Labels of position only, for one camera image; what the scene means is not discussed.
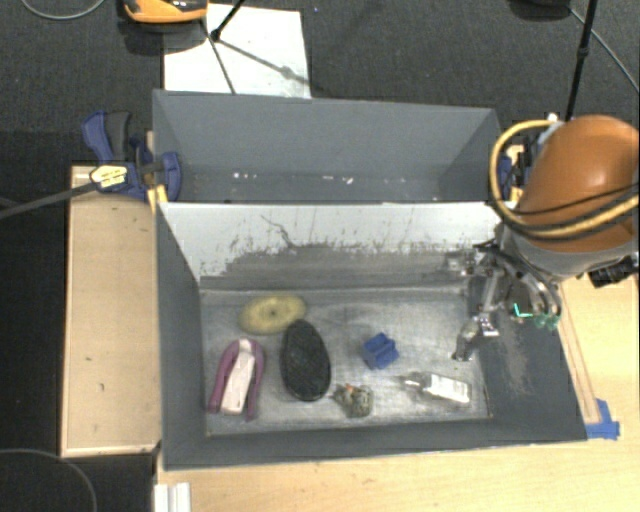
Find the pale grey metal gripper finger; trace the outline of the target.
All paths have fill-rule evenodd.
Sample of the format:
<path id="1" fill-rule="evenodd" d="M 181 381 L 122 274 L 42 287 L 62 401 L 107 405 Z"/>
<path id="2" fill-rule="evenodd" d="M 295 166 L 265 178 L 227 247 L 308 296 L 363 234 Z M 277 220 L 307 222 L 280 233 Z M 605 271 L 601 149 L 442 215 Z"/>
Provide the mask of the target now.
<path id="1" fill-rule="evenodd" d="M 456 361 L 468 361 L 478 342 L 499 336 L 499 331 L 490 314 L 478 314 L 470 317 L 461 327 L 456 338 L 452 358 Z"/>

